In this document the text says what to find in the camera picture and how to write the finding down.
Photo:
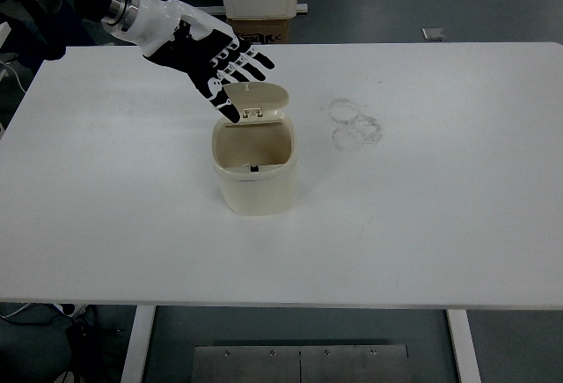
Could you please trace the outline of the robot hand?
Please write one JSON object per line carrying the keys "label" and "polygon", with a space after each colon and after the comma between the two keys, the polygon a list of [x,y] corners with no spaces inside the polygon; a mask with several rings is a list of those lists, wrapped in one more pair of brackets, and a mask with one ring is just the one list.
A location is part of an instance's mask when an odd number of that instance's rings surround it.
{"label": "robot hand", "polygon": [[126,33],[152,63],[181,71],[195,89],[232,123],[240,113],[224,86],[263,81],[274,63],[231,26],[178,0],[139,0],[137,16]]}

